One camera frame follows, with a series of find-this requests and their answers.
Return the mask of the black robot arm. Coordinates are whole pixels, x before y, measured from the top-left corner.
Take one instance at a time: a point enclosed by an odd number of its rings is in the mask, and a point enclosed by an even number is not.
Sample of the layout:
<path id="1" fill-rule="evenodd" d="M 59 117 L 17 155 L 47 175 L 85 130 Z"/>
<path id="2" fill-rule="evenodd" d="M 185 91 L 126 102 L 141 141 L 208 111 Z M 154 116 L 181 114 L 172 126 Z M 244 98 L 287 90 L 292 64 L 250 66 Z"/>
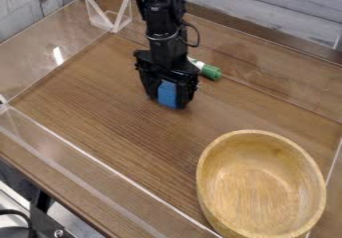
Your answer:
<path id="1" fill-rule="evenodd" d="M 196 27 L 188 23 L 185 0 L 134 0 L 145 22 L 146 50 L 136 50 L 136 70 L 148 98 L 172 109 L 184 109 L 193 99 L 198 70 L 188 60 L 188 48 L 200 44 Z"/>

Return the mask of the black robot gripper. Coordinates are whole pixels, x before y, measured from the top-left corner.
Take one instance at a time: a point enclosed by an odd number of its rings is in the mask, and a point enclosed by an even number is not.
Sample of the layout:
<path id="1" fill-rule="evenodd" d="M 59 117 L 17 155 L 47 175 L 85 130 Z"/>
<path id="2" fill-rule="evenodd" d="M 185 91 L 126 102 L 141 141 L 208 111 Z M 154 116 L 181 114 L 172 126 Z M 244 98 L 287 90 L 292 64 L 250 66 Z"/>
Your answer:
<path id="1" fill-rule="evenodd" d="M 157 99 L 157 88 L 162 80 L 176 84 L 176 108 L 184 109 L 197 89 L 198 71 L 188 60 L 186 37 L 146 37 L 149 48 L 136 50 L 136 70 L 145 94 Z"/>

